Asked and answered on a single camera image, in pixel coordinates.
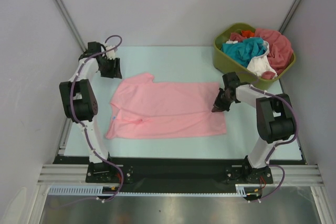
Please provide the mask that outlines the pink t shirt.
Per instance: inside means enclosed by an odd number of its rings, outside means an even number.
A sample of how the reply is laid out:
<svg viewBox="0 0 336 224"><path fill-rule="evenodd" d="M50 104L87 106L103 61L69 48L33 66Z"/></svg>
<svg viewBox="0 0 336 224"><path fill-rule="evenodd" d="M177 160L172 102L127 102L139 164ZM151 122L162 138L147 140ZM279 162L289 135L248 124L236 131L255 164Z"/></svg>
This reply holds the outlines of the pink t shirt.
<svg viewBox="0 0 336 224"><path fill-rule="evenodd" d="M160 139L226 134L225 116L212 112L217 82L155 82L142 73L121 81L110 105L107 139Z"/></svg>

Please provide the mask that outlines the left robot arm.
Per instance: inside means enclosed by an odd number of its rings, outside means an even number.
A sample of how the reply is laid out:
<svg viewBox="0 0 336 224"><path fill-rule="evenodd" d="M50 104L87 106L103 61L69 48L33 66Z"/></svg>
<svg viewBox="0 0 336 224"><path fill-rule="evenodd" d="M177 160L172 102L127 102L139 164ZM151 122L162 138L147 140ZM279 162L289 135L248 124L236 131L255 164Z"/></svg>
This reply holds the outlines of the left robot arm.
<svg viewBox="0 0 336 224"><path fill-rule="evenodd" d="M87 50L79 57L73 76L59 84L65 115L79 127L88 145L89 164L105 182L115 178L116 169L106 164L110 155L98 127L98 102L91 80L97 72L103 78L122 79L120 59L115 53L120 45L120 42L115 46L107 42L89 42Z"/></svg>

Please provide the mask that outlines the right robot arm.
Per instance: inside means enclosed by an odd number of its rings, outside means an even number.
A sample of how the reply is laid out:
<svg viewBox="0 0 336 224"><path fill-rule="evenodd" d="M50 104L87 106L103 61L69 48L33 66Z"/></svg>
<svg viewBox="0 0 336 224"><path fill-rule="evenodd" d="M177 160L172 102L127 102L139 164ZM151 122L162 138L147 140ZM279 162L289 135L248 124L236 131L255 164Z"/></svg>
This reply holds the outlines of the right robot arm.
<svg viewBox="0 0 336 224"><path fill-rule="evenodd" d="M269 167L269 161L276 148L292 143L298 135L298 122L289 96L285 93L271 94L242 82L237 73L222 76L224 88L214 101L212 112L229 111L232 103L246 103L256 109L259 138L252 152L244 159L241 175L254 183Z"/></svg>

